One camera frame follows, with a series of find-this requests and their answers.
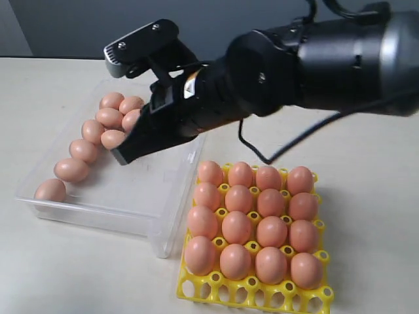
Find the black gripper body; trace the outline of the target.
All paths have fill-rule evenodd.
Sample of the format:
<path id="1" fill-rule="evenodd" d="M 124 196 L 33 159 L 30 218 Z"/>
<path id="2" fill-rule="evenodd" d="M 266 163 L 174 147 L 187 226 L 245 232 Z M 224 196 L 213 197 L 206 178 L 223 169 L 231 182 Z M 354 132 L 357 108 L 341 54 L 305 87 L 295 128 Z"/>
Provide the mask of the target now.
<path id="1" fill-rule="evenodd" d="M 159 109 L 167 105 L 178 108 L 196 136 L 210 129 L 210 85 L 206 70 L 188 71 L 172 79 L 167 87 L 156 83 L 150 102 Z"/>

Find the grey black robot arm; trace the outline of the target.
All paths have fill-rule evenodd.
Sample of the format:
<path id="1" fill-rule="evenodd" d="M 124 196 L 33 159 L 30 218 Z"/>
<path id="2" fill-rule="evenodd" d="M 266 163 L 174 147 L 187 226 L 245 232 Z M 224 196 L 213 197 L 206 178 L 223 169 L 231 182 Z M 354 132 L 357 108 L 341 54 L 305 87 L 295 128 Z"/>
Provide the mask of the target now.
<path id="1" fill-rule="evenodd" d="M 160 19 L 105 47 L 110 74 L 156 75 L 151 98 L 112 150 L 122 165 L 221 126 L 284 106 L 410 116 L 418 111 L 418 13 L 365 10 L 353 18 L 254 29 L 225 55 L 199 61 Z"/>

